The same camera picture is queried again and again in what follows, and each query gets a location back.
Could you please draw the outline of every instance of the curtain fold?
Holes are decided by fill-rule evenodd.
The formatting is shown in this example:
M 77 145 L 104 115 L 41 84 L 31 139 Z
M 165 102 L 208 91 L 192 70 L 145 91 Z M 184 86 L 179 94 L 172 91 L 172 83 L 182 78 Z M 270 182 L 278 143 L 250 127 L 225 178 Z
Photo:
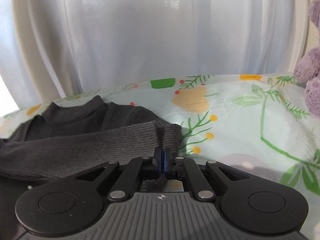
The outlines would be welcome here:
M 179 75 L 287 71 L 307 29 L 308 0 L 296 1 L 12 0 L 12 40 L 26 72 L 17 80 L 30 83 L 34 99 L 17 96 L 9 67 L 0 74 L 27 106 Z

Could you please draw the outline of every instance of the purple plush toy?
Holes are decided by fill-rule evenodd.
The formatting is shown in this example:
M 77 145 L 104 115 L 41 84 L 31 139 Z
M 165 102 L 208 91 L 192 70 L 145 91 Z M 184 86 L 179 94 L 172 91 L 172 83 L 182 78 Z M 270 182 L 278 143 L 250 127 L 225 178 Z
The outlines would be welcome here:
M 309 17 L 319 30 L 320 0 L 314 0 L 309 8 Z M 299 83 L 307 83 L 306 105 L 310 112 L 320 117 L 320 47 L 310 50 L 295 65 L 294 76 Z

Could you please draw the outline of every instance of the black cloth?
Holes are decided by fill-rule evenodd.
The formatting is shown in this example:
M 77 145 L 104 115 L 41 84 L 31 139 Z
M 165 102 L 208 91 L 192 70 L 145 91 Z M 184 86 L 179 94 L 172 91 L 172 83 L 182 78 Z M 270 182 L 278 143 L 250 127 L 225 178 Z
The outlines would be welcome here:
M 6 184 L 12 181 L 18 192 L 13 197 L 0 192 L 0 200 L 15 202 L 28 184 L 50 182 L 108 160 L 127 164 L 135 157 L 152 156 L 157 146 L 170 147 L 177 154 L 180 133 L 179 125 L 141 106 L 106 104 L 99 96 L 83 106 L 63 108 L 52 103 L 9 139 L 0 139 L 0 178 L 6 177 Z M 157 187 L 164 185 L 161 180 Z M 14 214 L 13 205 L 0 203 L 0 223 L 4 223 L 0 228 L 14 224 L 19 232 L 15 217 L 5 220 L 8 213 Z M 0 239 L 12 239 L 2 234 L 0 229 Z

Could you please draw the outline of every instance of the ribbed gray plastic surface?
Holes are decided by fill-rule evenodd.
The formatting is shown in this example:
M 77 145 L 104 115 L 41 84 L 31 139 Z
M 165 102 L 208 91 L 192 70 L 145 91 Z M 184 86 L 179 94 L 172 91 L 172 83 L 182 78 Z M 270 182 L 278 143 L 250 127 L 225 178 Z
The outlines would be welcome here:
M 59 238 L 26 233 L 21 240 L 305 240 L 298 232 L 286 236 L 253 236 L 225 222 L 211 203 L 195 201 L 187 192 L 135 193 L 111 204 L 92 227 Z

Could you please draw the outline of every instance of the floral bedsheet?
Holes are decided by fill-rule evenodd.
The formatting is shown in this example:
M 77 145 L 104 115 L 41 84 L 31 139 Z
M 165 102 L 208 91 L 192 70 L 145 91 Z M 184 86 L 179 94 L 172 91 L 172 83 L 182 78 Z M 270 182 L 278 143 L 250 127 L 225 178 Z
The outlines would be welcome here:
M 217 160 L 301 192 L 309 214 L 301 232 L 320 239 L 320 119 L 291 75 L 199 75 L 99 89 L 60 98 L 64 107 L 100 95 L 105 102 L 144 106 L 182 126 L 180 155 Z M 0 118 L 0 138 L 51 102 Z M 171 181 L 168 191 L 181 190 Z

